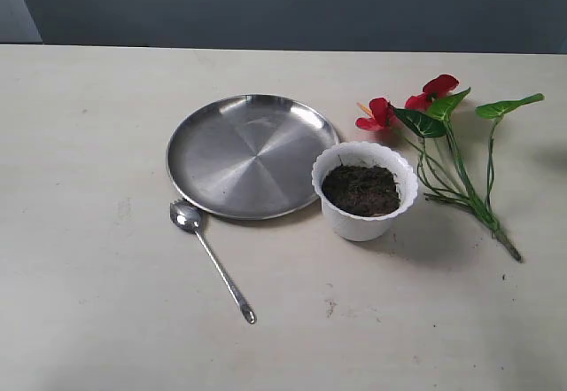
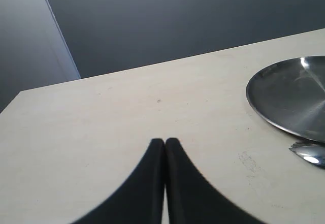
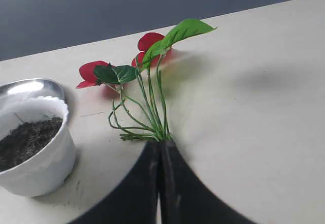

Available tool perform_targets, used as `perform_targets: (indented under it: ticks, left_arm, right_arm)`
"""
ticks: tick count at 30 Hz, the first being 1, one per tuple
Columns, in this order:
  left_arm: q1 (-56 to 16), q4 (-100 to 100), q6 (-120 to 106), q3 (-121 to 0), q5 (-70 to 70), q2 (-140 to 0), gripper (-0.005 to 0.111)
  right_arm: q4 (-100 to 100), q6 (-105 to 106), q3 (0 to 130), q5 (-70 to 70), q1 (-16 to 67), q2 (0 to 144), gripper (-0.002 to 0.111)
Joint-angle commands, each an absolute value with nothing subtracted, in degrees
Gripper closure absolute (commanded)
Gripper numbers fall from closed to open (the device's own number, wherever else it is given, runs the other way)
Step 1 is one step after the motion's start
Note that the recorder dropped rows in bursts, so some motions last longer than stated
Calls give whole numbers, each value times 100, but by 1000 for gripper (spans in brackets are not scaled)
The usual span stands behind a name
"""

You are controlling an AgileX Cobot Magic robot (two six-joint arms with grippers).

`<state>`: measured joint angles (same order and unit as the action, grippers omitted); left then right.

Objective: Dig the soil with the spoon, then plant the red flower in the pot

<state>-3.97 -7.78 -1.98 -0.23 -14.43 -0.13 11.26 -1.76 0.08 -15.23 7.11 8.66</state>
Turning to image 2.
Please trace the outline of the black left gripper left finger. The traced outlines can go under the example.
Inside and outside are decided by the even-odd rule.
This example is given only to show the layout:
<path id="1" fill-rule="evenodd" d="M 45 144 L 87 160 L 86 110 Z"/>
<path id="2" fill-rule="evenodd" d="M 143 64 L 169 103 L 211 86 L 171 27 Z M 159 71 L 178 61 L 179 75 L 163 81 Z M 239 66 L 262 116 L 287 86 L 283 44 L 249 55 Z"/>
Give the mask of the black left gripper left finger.
<path id="1" fill-rule="evenodd" d="M 75 223 L 161 223 L 165 163 L 164 141 L 152 139 L 125 182 Z"/>

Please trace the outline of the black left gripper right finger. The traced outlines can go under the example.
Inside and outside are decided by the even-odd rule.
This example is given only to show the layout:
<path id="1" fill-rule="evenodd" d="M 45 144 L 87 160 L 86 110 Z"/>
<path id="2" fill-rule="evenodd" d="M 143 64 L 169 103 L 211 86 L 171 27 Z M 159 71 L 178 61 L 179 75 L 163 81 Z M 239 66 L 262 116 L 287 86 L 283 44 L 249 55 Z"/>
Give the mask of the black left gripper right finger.
<path id="1" fill-rule="evenodd" d="M 165 143 L 170 223 L 262 223 L 224 197 L 198 171 L 177 138 Z"/>

